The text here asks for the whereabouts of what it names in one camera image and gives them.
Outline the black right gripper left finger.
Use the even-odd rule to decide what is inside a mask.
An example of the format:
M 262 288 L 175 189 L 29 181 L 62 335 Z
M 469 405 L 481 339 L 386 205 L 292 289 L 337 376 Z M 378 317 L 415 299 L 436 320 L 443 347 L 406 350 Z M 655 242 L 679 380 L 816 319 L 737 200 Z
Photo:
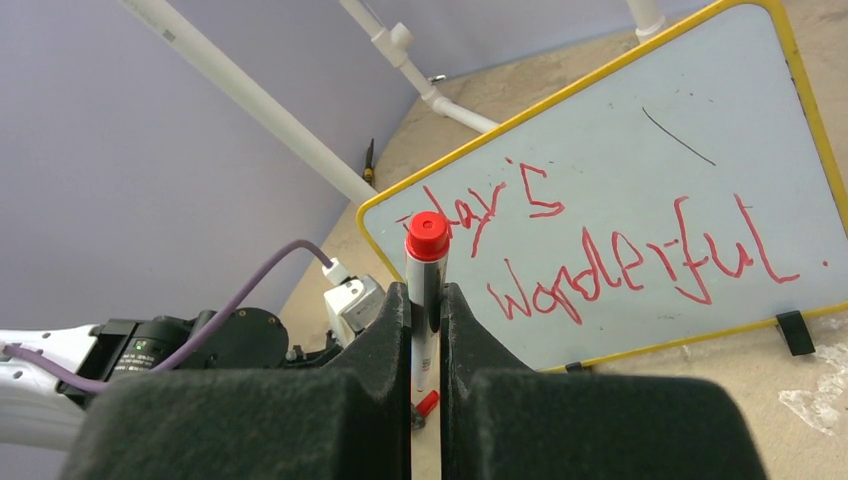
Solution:
M 407 479 L 411 303 L 317 369 L 188 370 L 120 380 L 87 412 L 64 479 Z

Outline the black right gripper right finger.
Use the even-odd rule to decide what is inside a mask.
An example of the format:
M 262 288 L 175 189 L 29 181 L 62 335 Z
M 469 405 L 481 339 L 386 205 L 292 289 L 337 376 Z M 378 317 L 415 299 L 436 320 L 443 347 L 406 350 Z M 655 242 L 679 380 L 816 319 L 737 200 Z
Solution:
M 703 379 L 539 373 L 475 318 L 441 304 L 446 479 L 763 479 L 730 395 Z

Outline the red marker cap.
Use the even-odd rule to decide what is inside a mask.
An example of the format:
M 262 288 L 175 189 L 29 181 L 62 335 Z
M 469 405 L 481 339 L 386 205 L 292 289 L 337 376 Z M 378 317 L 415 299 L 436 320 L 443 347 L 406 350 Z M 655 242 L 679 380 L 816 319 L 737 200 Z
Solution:
M 439 392 L 436 390 L 431 390 L 417 404 L 411 405 L 412 431 L 423 429 L 426 426 L 427 418 L 438 406 L 439 400 Z

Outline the red whiteboard marker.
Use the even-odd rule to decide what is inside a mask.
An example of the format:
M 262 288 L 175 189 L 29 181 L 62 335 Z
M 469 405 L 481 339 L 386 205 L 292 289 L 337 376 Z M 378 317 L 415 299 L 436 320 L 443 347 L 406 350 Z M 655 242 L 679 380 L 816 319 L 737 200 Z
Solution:
M 434 363 L 449 246 L 448 223 L 442 214 L 423 211 L 413 215 L 404 247 L 411 305 L 411 382 L 418 391 L 427 386 Z

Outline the yellow-framed whiteboard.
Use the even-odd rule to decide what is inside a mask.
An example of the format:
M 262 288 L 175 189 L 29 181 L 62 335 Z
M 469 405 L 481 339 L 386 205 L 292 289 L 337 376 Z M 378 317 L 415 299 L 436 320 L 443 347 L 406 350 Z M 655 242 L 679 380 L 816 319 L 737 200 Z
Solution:
M 363 205 L 396 276 L 421 211 L 537 370 L 847 306 L 847 196 L 777 1 L 716 2 Z

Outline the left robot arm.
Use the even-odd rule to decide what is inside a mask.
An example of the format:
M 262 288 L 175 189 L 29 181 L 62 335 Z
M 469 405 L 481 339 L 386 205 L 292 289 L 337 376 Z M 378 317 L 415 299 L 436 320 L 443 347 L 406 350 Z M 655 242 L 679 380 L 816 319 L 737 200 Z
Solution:
M 111 319 L 58 330 L 4 330 L 1 342 L 32 350 L 87 379 L 113 378 L 152 369 L 194 337 L 214 316 L 193 319 Z M 258 308 L 239 308 L 194 353 L 183 370 L 303 369 L 325 365 L 342 350 L 332 331 L 323 349 L 306 352 L 290 342 L 283 322 Z M 94 396 L 42 369 L 1 357 L 1 441 L 66 451 Z

